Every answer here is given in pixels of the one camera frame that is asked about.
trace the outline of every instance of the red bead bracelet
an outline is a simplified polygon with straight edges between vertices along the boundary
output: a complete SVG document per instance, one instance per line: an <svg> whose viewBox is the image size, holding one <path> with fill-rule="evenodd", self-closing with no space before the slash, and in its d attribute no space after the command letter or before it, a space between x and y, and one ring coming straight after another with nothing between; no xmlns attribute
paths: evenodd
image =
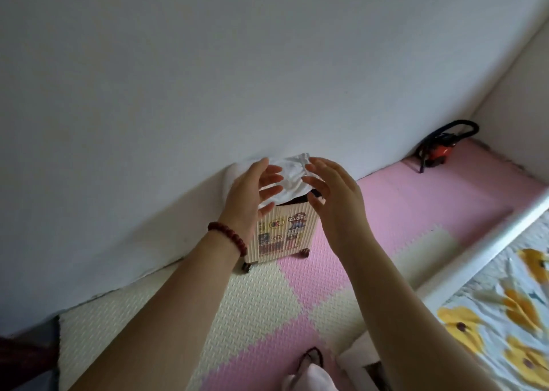
<svg viewBox="0 0 549 391"><path fill-rule="evenodd" d="M246 256L248 254L248 247L237 233L229 228L227 225L224 225L221 222L210 222L208 225L209 231L219 231L223 233L227 238L234 242L237 245L238 250L240 251L240 256Z"/></svg>

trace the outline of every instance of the red vacuum cleaner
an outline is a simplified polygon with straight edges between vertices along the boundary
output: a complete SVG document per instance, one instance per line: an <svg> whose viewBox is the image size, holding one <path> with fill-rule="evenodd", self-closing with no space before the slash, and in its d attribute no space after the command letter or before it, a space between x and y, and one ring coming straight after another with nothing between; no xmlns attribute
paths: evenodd
<svg viewBox="0 0 549 391"><path fill-rule="evenodd" d="M472 130L460 134L445 132L456 125L468 125ZM444 164L459 141L472 137L479 130L480 127L475 122L459 119L431 132L415 150L414 155L421 161L419 172L423 173L425 167L436 167Z"/></svg>

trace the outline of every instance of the left hand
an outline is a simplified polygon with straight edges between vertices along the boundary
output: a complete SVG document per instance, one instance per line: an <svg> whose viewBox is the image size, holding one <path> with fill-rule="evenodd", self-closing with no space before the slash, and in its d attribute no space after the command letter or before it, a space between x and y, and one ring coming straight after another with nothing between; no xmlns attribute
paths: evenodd
<svg viewBox="0 0 549 391"><path fill-rule="evenodd" d="M263 158L253 163L230 187L218 221L233 229L246 245L251 241L257 221L269 213L275 203L272 201L261 209L257 208L263 201L282 191L282 186L261 188L281 182L284 178L277 174L281 171L281 167L269 165L269 159Z"/></svg>

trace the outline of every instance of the white bed frame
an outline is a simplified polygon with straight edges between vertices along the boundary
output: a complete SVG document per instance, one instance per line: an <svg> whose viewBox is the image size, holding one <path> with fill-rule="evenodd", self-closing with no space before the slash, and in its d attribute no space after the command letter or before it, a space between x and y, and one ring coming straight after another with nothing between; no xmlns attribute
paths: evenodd
<svg viewBox="0 0 549 391"><path fill-rule="evenodd" d="M547 209L549 209L549 189L546 189L531 206L511 214L419 287L416 291L419 298L432 313L435 313ZM338 364L347 372L357 391L377 391L363 368L372 363L372 352L365 352L365 349L373 349L368 332L362 334L350 348L339 355Z"/></svg>

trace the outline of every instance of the right hand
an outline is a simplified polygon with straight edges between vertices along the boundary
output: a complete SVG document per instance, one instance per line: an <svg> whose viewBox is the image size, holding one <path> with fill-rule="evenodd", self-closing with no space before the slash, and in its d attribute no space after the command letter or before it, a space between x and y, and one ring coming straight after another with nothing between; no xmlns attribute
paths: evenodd
<svg viewBox="0 0 549 391"><path fill-rule="evenodd" d="M356 181L343 167L326 158L311 157L312 164L305 168L321 179L302 177L303 181L316 188L325 202L312 193L307 200L319 214L322 228L335 255L341 258L347 251L359 245L375 242L366 218L362 192Z"/></svg>

